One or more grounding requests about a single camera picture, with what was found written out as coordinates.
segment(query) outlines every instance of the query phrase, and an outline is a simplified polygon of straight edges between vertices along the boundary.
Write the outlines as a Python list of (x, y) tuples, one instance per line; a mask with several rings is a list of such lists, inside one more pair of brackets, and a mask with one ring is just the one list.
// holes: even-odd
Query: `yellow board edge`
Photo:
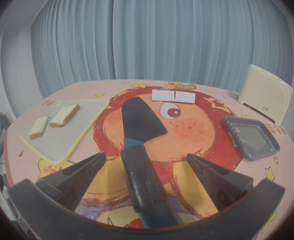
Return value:
[(89, 131), (91, 126), (96, 122), (96, 120), (101, 116), (101, 114), (106, 110), (106, 108), (109, 106), (110, 101), (108, 99), (96, 99), (96, 101), (107, 101), (106, 105), (103, 107), (103, 109), (97, 114), (97, 116), (89, 123), (89, 125), (85, 128), (85, 130), (82, 132), (82, 134), (79, 136), (79, 138), (76, 140), (76, 142), (72, 145), (68, 153), (59, 161), (53, 162), (49, 159), (47, 159), (45, 156), (43, 156), (34, 146), (32, 146), (25, 138), (20, 134), (20, 138), (29, 146), (37, 155), (39, 155), (41, 158), (46, 160), (48, 163), (50, 163), (53, 166), (59, 166), (62, 165), (63, 163), (67, 162), (73, 152), (76, 150), (77, 146), (80, 144), (82, 139), (85, 137), (86, 133)]

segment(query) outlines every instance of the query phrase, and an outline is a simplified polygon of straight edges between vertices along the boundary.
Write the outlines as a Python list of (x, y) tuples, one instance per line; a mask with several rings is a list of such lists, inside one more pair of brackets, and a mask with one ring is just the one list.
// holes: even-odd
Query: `knife handle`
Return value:
[(183, 224), (170, 205), (144, 146), (131, 146), (121, 151), (129, 197), (145, 228)]

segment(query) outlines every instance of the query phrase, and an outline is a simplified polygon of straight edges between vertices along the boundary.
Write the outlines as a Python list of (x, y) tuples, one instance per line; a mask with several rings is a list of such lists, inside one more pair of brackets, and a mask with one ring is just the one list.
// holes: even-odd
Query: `knife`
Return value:
[(183, 224), (144, 147), (144, 142), (166, 134), (166, 128), (139, 97), (126, 101), (121, 110), (125, 149), (120, 154), (134, 211), (146, 229)]

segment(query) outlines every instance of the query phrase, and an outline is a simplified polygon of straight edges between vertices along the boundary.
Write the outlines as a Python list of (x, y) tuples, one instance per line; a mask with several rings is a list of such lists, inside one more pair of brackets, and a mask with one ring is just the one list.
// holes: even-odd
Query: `bread slice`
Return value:
[(45, 127), (49, 121), (49, 116), (43, 116), (41, 118), (38, 118), (34, 125), (31, 127), (29, 133), (28, 133), (28, 138), (31, 140), (34, 140), (40, 136), (42, 136)]
[(79, 104), (63, 107), (53, 120), (51, 120), (49, 126), (53, 128), (64, 126), (73, 118), (79, 109)]

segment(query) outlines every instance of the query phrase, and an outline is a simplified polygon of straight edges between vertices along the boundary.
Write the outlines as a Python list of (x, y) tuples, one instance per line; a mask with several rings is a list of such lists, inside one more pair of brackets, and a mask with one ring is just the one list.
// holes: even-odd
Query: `cartoon eye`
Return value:
[(164, 103), (161, 106), (159, 113), (163, 118), (174, 119), (180, 116), (181, 111), (179, 107), (173, 103)]

